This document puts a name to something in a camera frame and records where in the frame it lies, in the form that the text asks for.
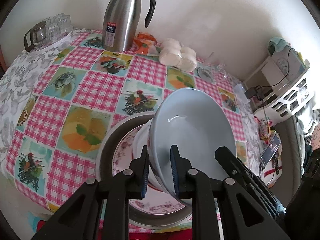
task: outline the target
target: phone screen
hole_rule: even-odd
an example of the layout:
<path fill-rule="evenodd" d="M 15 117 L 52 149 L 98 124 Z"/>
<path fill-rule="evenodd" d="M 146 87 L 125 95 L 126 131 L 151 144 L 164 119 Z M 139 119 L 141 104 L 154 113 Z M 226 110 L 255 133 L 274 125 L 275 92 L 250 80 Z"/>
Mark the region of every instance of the phone screen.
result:
<path fill-rule="evenodd" d="M 278 147 L 281 143 L 280 137 L 277 133 L 274 134 L 273 138 L 271 139 L 268 147 L 264 150 L 262 153 L 260 160 L 263 163 L 264 166 L 268 164 L 268 162 L 271 160 L 273 155 L 278 150 Z"/>

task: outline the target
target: tablecloth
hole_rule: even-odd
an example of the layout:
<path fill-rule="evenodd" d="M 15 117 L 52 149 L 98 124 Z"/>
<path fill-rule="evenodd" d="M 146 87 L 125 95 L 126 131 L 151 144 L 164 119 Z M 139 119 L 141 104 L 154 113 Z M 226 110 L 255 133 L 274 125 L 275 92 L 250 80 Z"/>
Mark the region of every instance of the tablecloth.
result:
<path fill-rule="evenodd" d="M 94 177 L 111 127 L 128 115 L 156 111 L 181 87 L 200 89 L 222 107 L 237 156 L 259 174 L 258 128 L 250 107 L 236 99 L 237 79 L 229 75 L 214 85 L 196 71 L 184 73 L 134 51 L 105 51 L 101 31 L 82 29 L 45 53 L 23 51 L 15 59 L 0 81 L 0 161 L 25 196 L 55 212 Z M 153 231 L 130 225 L 130 232 Z"/>

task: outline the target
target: silver screw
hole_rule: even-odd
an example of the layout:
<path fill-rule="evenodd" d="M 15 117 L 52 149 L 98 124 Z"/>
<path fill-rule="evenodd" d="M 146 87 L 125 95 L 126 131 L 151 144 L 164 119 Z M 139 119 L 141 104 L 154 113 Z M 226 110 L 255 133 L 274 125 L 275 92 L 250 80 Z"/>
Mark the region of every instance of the silver screw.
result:
<path fill-rule="evenodd" d="M 85 180 L 85 182 L 86 182 L 86 184 L 93 184 L 94 182 L 96 181 L 96 179 L 95 178 L 87 178 L 86 180 Z"/>
<path fill-rule="evenodd" d="M 189 173 L 190 175 L 197 175 L 197 174 L 198 174 L 198 171 L 197 171 L 196 169 L 190 169 L 190 170 L 188 170 L 188 173 Z"/>
<path fill-rule="evenodd" d="M 123 174 L 126 175 L 126 176 L 129 176 L 129 175 L 131 175 L 132 173 L 133 173 L 133 171 L 130 170 L 130 169 L 126 169 L 126 170 L 123 171 Z"/>
<path fill-rule="evenodd" d="M 233 178 L 226 178 L 226 183 L 229 185 L 233 185 L 235 183 L 235 180 Z"/>

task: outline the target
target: teapot handle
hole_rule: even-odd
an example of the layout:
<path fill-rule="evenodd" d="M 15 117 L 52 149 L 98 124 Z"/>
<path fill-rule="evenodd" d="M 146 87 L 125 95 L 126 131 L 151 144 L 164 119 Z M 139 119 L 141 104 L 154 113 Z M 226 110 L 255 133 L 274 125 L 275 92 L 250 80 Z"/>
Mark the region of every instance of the teapot handle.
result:
<path fill-rule="evenodd" d="M 149 23 L 151 21 L 151 18 L 153 16 L 153 12 L 155 11 L 155 7 L 156 7 L 156 0 L 150 0 L 150 8 L 147 14 L 147 17 L 144 21 L 144 26 L 147 28 L 149 26 Z"/>
<path fill-rule="evenodd" d="M 28 46 L 28 42 L 27 42 L 28 33 L 30 33 L 30 42 L 31 42 L 30 46 Z M 24 48 L 27 52 L 30 52 L 35 48 L 33 44 L 32 36 L 33 36 L 33 29 L 28 30 L 27 33 L 24 35 Z"/>

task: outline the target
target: metal tray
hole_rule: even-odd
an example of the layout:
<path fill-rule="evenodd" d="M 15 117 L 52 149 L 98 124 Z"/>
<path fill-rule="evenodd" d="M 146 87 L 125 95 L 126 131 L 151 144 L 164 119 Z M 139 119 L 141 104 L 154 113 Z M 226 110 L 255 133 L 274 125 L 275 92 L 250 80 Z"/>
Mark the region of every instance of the metal tray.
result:
<path fill-rule="evenodd" d="M 120 140 L 135 127 L 145 124 L 153 118 L 154 112 L 133 114 L 116 124 L 104 138 L 96 160 L 96 178 L 112 178 L 112 158 Z M 129 206 L 129 222 L 147 229 L 167 229 L 177 226 L 192 214 L 191 207 L 184 207 L 166 215 L 151 215 Z"/>

